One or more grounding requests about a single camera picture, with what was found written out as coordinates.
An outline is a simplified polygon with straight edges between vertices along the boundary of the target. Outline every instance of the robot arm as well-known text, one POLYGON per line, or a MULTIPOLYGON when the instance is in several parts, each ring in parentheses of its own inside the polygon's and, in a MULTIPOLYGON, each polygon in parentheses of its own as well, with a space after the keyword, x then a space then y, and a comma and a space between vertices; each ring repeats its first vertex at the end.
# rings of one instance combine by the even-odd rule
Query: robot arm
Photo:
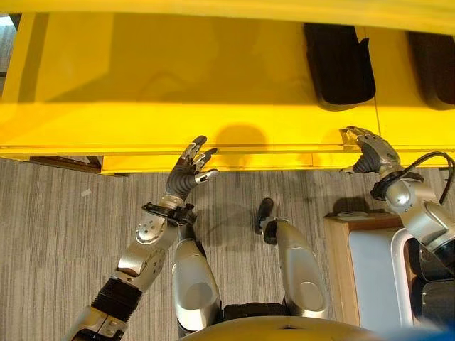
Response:
POLYGON ((451 185, 455 162, 445 153, 429 153, 403 169, 394 148, 366 129, 348 127, 343 131, 346 142, 356 142, 360 160, 347 173, 379 173, 380 181, 371 191, 377 200, 387 202, 403 225, 420 244, 433 253, 452 273, 455 266, 455 219, 441 205, 451 185), (415 166, 433 156, 443 156, 449 162, 449 179, 438 202, 434 191, 421 175, 410 172, 415 166))
POLYGON ((158 206, 143 206, 135 240, 120 257, 116 269, 91 306, 80 314, 63 340, 120 340, 139 300, 159 275, 178 227, 193 224, 192 205, 184 205, 191 189, 218 175, 216 169, 201 173, 216 148, 196 156, 207 140, 196 138, 169 174, 166 192, 158 206))

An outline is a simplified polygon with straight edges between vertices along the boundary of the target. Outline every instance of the striped carpet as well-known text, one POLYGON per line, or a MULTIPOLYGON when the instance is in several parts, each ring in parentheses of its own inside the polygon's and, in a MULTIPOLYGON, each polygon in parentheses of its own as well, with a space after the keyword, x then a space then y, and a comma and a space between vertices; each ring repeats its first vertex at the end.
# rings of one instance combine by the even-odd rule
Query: striped carpet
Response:
MULTIPOLYGON (((422 173, 440 193, 445 173, 422 173)), ((0 340, 58 340, 107 280, 166 174, 113 178, 0 159, 0 179, 0 340)), ((188 201, 223 304, 282 301, 277 250, 252 231, 263 197, 305 234, 328 285, 322 218, 382 208, 368 194, 375 181, 334 170, 221 173, 195 190, 188 201)), ((447 206, 454 211, 453 193, 447 206)), ((173 249, 124 340, 176 339, 173 249)))

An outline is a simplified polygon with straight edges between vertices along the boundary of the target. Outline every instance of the robot leg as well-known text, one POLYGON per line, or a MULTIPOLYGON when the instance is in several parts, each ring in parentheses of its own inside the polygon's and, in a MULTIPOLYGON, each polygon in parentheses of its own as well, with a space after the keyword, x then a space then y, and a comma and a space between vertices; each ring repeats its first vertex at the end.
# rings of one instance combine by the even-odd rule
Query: robot leg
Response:
POLYGON ((262 201, 255 231, 262 231, 266 243, 278 244, 284 304, 292 315, 327 318, 327 291, 315 255, 296 227, 269 217, 272 208, 271 199, 262 201))
POLYGON ((191 231, 181 238, 172 267, 179 337, 212 325, 221 311, 215 278, 202 245, 193 236, 191 231))

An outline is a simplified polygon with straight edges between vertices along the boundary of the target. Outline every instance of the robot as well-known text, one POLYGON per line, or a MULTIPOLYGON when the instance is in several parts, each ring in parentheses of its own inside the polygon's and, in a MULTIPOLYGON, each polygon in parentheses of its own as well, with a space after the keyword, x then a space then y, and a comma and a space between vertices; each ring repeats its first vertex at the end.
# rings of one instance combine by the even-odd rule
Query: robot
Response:
MULTIPOLYGON (((374 133, 357 127, 343 129, 347 143, 359 145, 362 156, 346 173, 379 174, 371 194, 384 200, 403 225, 453 273, 455 219, 441 205, 449 191, 455 162, 445 153, 429 153, 410 167, 400 165, 391 145, 374 133), (411 170, 434 156, 449 163, 449 179, 438 201, 422 176, 411 170)), ((140 298, 159 275, 169 247, 178 239, 172 266, 173 301, 178 335, 188 340, 342 340, 369 337, 368 331, 327 320, 328 297, 314 253, 302 233, 290 222, 272 216, 273 201, 263 199, 255 232, 268 244, 277 244, 284 300, 278 303, 221 305, 215 278, 193 224, 190 191, 215 178, 216 169, 203 167, 216 148, 200 153, 207 138, 199 136, 182 153, 172 169, 158 205, 143 206, 135 240, 121 256, 117 268, 91 306, 80 314, 63 340, 120 340, 140 298)))

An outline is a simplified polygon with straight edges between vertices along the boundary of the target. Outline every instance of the robot forearm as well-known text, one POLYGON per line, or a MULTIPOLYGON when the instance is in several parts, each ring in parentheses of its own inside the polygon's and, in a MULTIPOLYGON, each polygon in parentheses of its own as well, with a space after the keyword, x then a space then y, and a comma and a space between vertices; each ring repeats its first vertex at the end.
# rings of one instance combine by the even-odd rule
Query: robot forearm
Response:
POLYGON ((386 202, 414 238, 452 273, 455 265, 455 219, 434 191, 418 180, 403 178, 387 189, 386 202))
MULTIPOLYGON (((167 207, 172 203, 161 201, 167 207)), ((144 212, 136 238, 92 305, 86 307, 64 340, 120 340, 139 300, 163 266, 177 227, 167 219, 144 212)))

